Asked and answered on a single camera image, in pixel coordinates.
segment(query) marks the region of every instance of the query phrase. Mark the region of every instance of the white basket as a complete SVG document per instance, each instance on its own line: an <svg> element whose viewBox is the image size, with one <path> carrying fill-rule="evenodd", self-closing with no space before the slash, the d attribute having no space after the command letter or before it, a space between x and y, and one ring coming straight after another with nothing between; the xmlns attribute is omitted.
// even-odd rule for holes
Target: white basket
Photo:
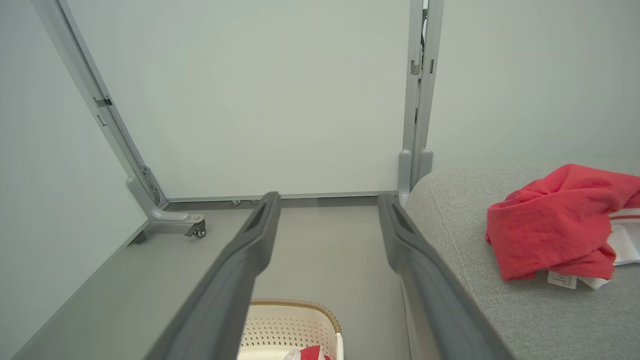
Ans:
<svg viewBox="0 0 640 360"><path fill-rule="evenodd" d="M335 316L315 302L255 299L244 323L238 360L282 360L292 348L322 345L331 360L344 360Z"/></svg>

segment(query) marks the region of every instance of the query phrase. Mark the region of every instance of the red cloth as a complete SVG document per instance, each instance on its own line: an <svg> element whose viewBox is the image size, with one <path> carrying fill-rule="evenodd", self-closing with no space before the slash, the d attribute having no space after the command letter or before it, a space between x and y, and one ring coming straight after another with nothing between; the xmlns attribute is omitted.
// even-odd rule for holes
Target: red cloth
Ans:
<svg viewBox="0 0 640 360"><path fill-rule="evenodd" d="M609 214L640 208L640 177L565 165L486 213L486 241L505 281L538 270L611 280Z"/></svg>
<svg viewBox="0 0 640 360"><path fill-rule="evenodd" d="M300 350L300 360L320 360L322 355L322 348L320 345L314 347L308 347ZM327 355L324 356L324 360L331 360Z"/></svg>

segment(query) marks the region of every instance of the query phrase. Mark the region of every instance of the red item in basket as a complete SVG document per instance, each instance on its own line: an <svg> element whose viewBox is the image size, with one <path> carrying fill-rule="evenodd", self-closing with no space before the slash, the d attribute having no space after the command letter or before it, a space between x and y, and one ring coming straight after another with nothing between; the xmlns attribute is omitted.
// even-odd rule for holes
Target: red item in basket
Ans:
<svg viewBox="0 0 640 360"><path fill-rule="evenodd" d="M320 345L304 348L300 350L300 354L302 354L300 360L323 360L322 348ZM331 358L325 355L324 360L331 360Z"/></svg>

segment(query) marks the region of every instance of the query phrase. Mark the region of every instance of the clothing tag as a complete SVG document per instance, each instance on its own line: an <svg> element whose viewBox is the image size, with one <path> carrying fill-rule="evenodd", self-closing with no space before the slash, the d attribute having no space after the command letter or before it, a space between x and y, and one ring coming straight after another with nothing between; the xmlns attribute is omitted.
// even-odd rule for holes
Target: clothing tag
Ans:
<svg viewBox="0 0 640 360"><path fill-rule="evenodd" d="M575 289L578 277L576 275L564 275L550 271L547 276L547 282L549 284L562 286L563 288Z"/></svg>

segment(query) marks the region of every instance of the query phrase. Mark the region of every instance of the white wall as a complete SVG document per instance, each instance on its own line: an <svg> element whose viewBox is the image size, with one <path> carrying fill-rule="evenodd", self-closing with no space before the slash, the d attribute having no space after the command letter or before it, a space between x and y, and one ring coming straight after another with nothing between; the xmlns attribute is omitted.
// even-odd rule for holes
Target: white wall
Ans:
<svg viewBox="0 0 640 360"><path fill-rule="evenodd" d="M67 2L168 198L397 189L409 0Z"/></svg>
<svg viewBox="0 0 640 360"><path fill-rule="evenodd" d="M640 154L640 1L446 0L434 169Z"/></svg>
<svg viewBox="0 0 640 360"><path fill-rule="evenodd" d="M146 217L29 1L0 2L0 359Z"/></svg>

